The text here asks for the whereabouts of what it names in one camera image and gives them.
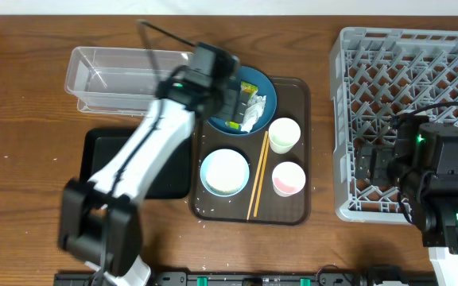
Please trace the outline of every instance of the white dish rack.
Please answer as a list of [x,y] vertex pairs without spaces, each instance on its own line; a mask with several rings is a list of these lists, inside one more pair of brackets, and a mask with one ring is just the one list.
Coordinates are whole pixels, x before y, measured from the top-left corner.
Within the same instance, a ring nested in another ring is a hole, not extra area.
[[[330,53],[330,89],[337,215],[345,221],[407,223],[396,187],[355,179],[355,155],[365,143],[394,143],[396,133],[388,127],[397,112],[458,101],[458,32],[345,28]],[[458,106],[427,115],[431,122],[458,126]]]

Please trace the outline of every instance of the white wall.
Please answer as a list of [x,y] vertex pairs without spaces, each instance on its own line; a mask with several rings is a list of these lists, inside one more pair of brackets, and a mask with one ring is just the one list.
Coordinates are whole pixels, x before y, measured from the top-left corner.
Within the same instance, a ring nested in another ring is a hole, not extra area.
[[0,14],[458,15],[458,0],[0,0]]

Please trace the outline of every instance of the brown serving tray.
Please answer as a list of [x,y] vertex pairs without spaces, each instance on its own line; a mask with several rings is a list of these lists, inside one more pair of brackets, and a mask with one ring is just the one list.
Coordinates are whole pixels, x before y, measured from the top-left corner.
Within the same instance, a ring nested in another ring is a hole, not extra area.
[[[272,119],[292,118],[301,128],[298,143],[286,154],[279,155],[271,149],[268,152],[261,201],[258,216],[254,217],[254,205],[250,219],[246,220],[256,168],[261,153],[262,140],[270,124],[244,137],[226,135],[203,122],[197,130],[196,159],[193,169],[192,188],[190,190],[190,209],[203,220],[225,222],[248,222],[295,226],[304,222],[310,215],[310,90],[300,79],[270,77],[277,92],[277,111]],[[233,149],[240,152],[250,164],[250,178],[240,193],[230,197],[219,197],[204,189],[200,182],[199,170],[204,158],[217,149]],[[292,161],[305,171],[307,182],[296,195],[283,198],[275,193],[271,183],[271,173],[281,162]]]

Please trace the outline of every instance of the blue plate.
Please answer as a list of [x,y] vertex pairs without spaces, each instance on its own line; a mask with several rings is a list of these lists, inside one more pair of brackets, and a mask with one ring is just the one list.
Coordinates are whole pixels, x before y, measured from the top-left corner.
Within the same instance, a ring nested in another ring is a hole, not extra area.
[[254,128],[252,128],[249,133],[227,127],[226,122],[222,119],[208,119],[208,123],[213,126],[213,128],[228,135],[245,136],[258,132],[262,127],[270,123],[277,109],[277,93],[275,92],[275,87],[265,74],[255,68],[241,67],[238,71],[237,82],[240,83],[241,81],[252,83],[257,86],[259,89],[258,95],[266,95],[266,105],[264,106],[264,113],[254,124]]

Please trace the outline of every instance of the chopsticks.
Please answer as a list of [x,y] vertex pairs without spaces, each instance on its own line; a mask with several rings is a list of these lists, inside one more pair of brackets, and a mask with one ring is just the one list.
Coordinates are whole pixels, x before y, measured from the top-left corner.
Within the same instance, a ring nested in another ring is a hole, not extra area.
[[254,208],[254,217],[258,216],[258,209],[259,209],[259,199],[261,198],[261,189],[262,189],[262,181],[264,180],[264,170],[266,169],[266,159],[268,159],[268,148],[270,147],[268,136],[266,136],[266,149],[264,150],[264,158],[262,159],[262,170],[261,170],[261,182],[259,182],[259,189],[258,189],[258,198],[255,201],[255,208]]
[[[250,211],[252,210],[252,203],[254,202],[254,195],[255,195],[255,188],[257,187],[258,185],[258,181],[259,181],[259,171],[261,170],[261,163],[262,163],[262,156],[264,155],[265,153],[265,149],[266,149],[266,153],[268,153],[268,131],[266,131],[264,133],[264,139],[262,140],[262,147],[261,147],[261,155],[259,155],[259,163],[258,163],[258,169],[255,171],[255,179],[254,179],[254,186],[252,187],[252,196],[250,197],[250,205],[248,206],[248,214],[246,214],[246,220],[249,220],[250,218]],[[261,184],[259,185],[259,195],[261,195],[261,186],[262,186],[262,180],[261,180]]]

